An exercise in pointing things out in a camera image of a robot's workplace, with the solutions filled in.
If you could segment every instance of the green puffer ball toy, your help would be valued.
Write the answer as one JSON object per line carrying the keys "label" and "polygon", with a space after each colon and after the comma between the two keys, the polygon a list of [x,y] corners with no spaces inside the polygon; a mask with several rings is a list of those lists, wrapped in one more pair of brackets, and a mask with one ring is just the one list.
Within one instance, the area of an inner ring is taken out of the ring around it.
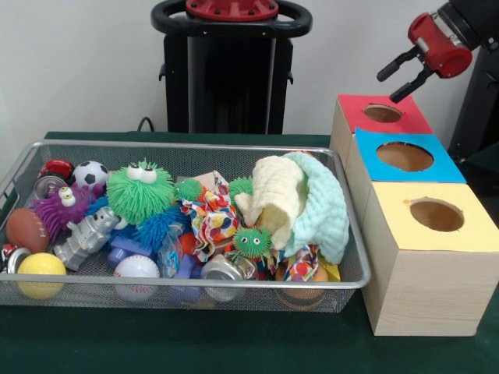
{"label": "green puffer ball toy", "polygon": [[234,197],[240,193],[253,195],[253,178],[236,178],[228,184],[228,194],[231,196],[231,204],[236,208]]}
{"label": "green puffer ball toy", "polygon": [[188,201],[199,201],[206,189],[196,179],[186,179],[175,184],[175,198]]}
{"label": "green puffer ball toy", "polygon": [[271,254],[271,232],[266,228],[240,228],[233,243],[247,259],[261,259]]}
{"label": "green puffer ball toy", "polygon": [[145,159],[110,175],[109,206],[129,224],[141,224],[165,212],[174,199],[171,175]]}

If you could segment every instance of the wire mesh basket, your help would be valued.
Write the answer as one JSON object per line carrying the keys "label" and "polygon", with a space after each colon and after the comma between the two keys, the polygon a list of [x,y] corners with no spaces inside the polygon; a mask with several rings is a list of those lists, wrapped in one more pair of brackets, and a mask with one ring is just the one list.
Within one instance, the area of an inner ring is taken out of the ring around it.
{"label": "wire mesh basket", "polygon": [[[6,218],[13,209],[29,206],[38,172],[51,159],[67,159],[74,164],[94,160],[106,165],[109,170],[118,170],[121,166],[147,158],[168,170],[173,180],[213,170],[232,180],[251,175],[255,163],[262,157],[282,155],[297,149],[70,140],[34,143],[22,152],[0,185],[0,194],[5,196],[3,204],[0,204],[3,218],[0,221],[0,244],[7,242]],[[77,272],[69,272],[66,276],[0,274],[0,305],[340,312],[355,290],[368,282],[370,268],[338,155],[321,148],[300,149],[307,150],[326,165],[340,181],[345,194],[350,239],[344,259],[339,264],[342,281],[299,283],[113,277],[107,253],[102,250],[90,255]],[[56,244],[64,241],[65,237],[61,235]],[[19,283],[23,282],[48,284],[49,287],[59,284],[62,289],[52,298],[35,300],[21,292]],[[120,289],[133,287],[146,288],[152,296],[143,302],[130,302],[120,297]]]}

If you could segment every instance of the black cable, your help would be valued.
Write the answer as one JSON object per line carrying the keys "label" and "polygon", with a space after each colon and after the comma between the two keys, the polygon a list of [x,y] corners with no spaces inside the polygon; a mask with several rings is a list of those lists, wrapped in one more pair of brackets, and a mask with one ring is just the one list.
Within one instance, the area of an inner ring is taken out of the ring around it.
{"label": "black cable", "polygon": [[137,128],[137,131],[141,131],[142,130],[142,126],[144,124],[144,122],[147,122],[149,124],[149,129],[151,132],[154,132],[154,125],[153,125],[153,122],[150,120],[149,117],[144,117],[140,120],[140,124],[139,124],[139,127]]}

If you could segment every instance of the soccer ball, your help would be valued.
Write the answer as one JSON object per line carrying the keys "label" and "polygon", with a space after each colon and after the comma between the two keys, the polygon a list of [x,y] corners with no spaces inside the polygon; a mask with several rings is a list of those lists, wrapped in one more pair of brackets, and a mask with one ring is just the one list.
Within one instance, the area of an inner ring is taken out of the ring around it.
{"label": "soccer ball", "polygon": [[75,168],[70,185],[78,185],[80,188],[87,185],[89,191],[92,191],[95,185],[101,185],[104,188],[108,178],[108,169],[103,164],[86,161]]}

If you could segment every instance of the wooden box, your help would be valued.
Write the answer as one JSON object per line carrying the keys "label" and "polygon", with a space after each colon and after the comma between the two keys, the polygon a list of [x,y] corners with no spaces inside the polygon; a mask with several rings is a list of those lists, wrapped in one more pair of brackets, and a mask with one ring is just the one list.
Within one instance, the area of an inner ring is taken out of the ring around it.
{"label": "wooden box", "polygon": [[465,184],[373,182],[363,225],[375,335],[472,336],[499,275],[499,230]]}
{"label": "wooden box", "polygon": [[357,128],[372,132],[433,133],[411,97],[394,104],[386,96],[340,95],[336,100],[330,148],[339,154],[344,168]]}
{"label": "wooden box", "polygon": [[361,227],[371,181],[465,183],[436,136],[362,129],[350,143],[346,178]]}

